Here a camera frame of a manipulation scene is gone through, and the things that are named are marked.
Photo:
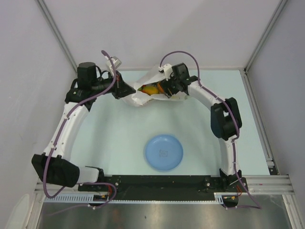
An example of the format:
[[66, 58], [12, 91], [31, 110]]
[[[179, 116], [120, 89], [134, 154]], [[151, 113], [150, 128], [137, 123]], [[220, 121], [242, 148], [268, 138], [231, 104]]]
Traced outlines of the white plastic bag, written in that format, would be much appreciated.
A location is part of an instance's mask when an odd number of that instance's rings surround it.
[[164, 80], [164, 74], [159, 72], [158, 69], [159, 66], [154, 66], [151, 70], [149, 70], [144, 76], [142, 76], [139, 80], [128, 83], [129, 86], [134, 88], [136, 92], [134, 94], [131, 94], [127, 97], [122, 98], [122, 100], [134, 107], [141, 107], [146, 105], [148, 102], [152, 100], [160, 100], [160, 101], [184, 101], [187, 99], [187, 95], [183, 92], [179, 92], [176, 95], [172, 96], [171, 98], [168, 98], [164, 94], [153, 94], [148, 95], [143, 92], [141, 92], [142, 87], [145, 86], [154, 86], [157, 87], [157, 83]]

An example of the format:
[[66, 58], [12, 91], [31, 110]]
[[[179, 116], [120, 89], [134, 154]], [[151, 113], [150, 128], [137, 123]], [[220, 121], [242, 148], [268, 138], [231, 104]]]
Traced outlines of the fake pineapple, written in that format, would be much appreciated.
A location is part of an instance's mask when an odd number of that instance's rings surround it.
[[162, 86], [160, 85], [160, 83], [157, 83], [157, 89], [159, 91], [160, 94], [164, 94], [164, 89], [162, 88]]

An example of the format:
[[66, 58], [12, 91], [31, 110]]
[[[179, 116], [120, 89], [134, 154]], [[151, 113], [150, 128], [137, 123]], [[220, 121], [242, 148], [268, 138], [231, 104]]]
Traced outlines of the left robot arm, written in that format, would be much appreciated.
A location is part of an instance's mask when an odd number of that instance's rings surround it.
[[72, 147], [78, 131], [98, 96], [112, 94], [121, 99], [136, 91], [125, 83], [117, 71], [121, 62], [111, 58], [105, 71], [93, 62], [82, 62], [77, 67], [77, 78], [73, 80], [65, 97], [65, 105], [57, 129], [44, 149], [35, 154], [31, 163], [44, 185], [54, 184], [73, 187], [88, 183], [99, 191], [105, 186], [98, 167], [79, 167], [71, 162]]

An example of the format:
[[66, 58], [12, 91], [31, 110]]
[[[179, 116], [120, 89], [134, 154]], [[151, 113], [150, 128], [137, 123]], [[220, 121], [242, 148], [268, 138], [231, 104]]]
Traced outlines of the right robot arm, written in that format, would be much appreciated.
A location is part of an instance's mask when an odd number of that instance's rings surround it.
[[215, 94], [201, 83], [200, 76], [190, 76], [184, 63], [160, 65], [158, 71], [164, 75], [159, 86], [167, 97], [185, 93], [209, 109], [211, 130], [219, 139], [221, 150], [220, 187], [232, 191], [241, 179], [235, 141], [240, 136], [242, 121], [236, 99], [224, 99]]

